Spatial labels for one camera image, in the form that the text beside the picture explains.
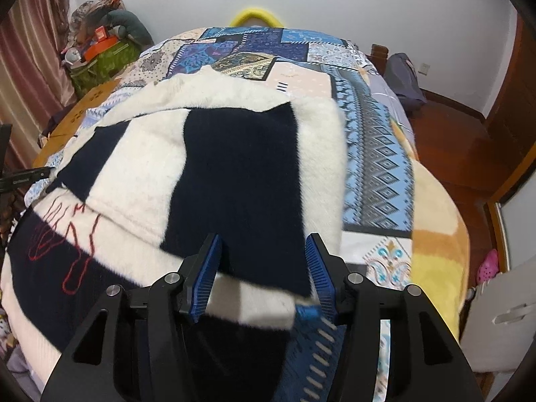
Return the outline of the black and cream striped sweater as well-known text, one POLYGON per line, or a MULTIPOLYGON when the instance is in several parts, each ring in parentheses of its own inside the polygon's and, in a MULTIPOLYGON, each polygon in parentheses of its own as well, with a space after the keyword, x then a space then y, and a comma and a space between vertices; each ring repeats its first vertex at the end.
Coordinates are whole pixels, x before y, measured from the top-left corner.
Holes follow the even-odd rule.
POLYGON ((150 286, 216 233, 229 257, 199 321, 197 399, 272 399, 295 309, 312 299, 305 239, 340 248, 347 165, 333 79, 298 69, 290 83, 177 74, 66 147, 2 269, 11 329, 39 379, 109 286, 150 286))

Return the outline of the pile of clothes and toys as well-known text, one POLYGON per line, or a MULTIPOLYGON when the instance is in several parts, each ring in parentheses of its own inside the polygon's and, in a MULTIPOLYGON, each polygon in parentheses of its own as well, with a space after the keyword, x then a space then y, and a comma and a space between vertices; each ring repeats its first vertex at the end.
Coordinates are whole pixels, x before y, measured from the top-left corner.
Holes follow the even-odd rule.
POLYGON ((123 0, 95 0, 80 5, 71 15, 67 45, 60 53, 63 64, 75 67, 92 61, 123 41, 144 51, 153 37, 123 0))

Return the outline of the brown cardboard sheet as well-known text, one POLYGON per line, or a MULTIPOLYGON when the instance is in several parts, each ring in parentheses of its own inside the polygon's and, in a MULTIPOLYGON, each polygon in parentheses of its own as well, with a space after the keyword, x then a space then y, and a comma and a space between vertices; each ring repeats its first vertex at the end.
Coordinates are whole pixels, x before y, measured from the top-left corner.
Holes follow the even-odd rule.
POLYGON ((67 142, 78 130, 85 112, 90 108, 101 105, 119 84, 120 79, 102 83, 92 88, 83 98, 74 105, 65 118, 57 125, 48 137, 48 141, 33 161, 33 167, 43 167, 47 159, 65 147, 67 142))

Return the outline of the pink striped curtain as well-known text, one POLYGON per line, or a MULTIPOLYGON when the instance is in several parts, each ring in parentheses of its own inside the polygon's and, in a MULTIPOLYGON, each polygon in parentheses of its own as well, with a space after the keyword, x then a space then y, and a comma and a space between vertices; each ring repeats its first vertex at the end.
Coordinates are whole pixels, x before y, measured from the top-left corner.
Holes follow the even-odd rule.
POLYGON ((69 0, 14 0, 1 18, 1 123, 12 133, 6 162, 29 167, 49 119, 76 102, 60 59, 69 33, 69 0))

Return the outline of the blue patchwork bedspread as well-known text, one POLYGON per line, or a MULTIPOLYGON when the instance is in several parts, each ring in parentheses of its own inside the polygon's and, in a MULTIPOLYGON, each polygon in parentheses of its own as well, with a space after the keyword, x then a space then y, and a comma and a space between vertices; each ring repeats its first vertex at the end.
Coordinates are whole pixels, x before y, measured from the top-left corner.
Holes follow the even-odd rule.
POLYGON ((50 401, 326 400, 318 248, 408 238, 409 157, 350 43, 212 27, 149 49, 27 209, 5 308, 50 401))

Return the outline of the green storage basket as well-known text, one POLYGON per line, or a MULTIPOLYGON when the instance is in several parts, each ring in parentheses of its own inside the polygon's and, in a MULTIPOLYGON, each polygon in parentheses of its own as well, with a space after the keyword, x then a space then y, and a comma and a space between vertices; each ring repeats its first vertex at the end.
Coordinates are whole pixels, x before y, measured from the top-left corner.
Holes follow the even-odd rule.
POLYGON ((128 64, 136 61, 140 48, 132 41, 123 40, 111 46, 91 61, 69 70, 69 75, 78 99, 91 89, 114 79, 128 64))

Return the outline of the yellow orange blanket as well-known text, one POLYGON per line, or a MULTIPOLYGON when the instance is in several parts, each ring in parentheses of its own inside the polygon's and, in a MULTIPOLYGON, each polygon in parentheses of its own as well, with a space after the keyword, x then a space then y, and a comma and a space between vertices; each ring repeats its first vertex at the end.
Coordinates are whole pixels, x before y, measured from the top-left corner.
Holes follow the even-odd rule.
POLYGON ((413 172, 411 282, 423 288, 458 338, 468 288, 469 233, 454 201, 421 164, 402 129, 395 122, 391 127, 413 172))

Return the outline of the white storage box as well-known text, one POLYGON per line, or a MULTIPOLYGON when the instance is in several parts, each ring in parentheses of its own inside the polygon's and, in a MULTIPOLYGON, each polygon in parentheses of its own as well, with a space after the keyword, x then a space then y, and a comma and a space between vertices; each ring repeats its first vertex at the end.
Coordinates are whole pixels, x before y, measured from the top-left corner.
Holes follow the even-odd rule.
POLYGON ((535 259, 476 289, 460 342, 474 372, 519 366, 535 335, 535 295, 535 259))

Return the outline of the pink slipper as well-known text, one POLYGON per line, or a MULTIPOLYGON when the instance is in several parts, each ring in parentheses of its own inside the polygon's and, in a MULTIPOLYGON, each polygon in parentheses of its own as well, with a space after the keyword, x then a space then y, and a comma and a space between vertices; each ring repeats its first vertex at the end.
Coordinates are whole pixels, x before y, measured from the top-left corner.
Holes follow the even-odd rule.
POLYGON ((481 265, 477 269, 477 284, 481 285, 493 279, 500 271, 499 255, 495 249, 490 250, 481 265))

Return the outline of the yellow foam arch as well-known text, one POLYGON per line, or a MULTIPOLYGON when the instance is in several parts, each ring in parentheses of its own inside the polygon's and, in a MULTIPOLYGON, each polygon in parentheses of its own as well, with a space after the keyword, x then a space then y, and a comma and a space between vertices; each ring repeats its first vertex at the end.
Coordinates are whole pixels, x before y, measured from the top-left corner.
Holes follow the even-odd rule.
POLYGON ((270 11, 260 7, 247 7, 240 11, 231 21, 230 27, 246 26, 253 20, 257 20, 263 26, 282 28, 283 23, 270 11))

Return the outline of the grey bag on floor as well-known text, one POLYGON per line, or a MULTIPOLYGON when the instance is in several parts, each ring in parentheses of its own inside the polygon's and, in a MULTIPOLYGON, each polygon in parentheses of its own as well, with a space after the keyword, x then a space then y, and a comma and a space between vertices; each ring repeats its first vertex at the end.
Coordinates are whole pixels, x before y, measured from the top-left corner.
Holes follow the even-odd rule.
POLYGON ((426 105, 427 101, 418 84, 414 65, 405 53, 397 53, 387 59, 383 79, 407 114, 419 111, 426 105))

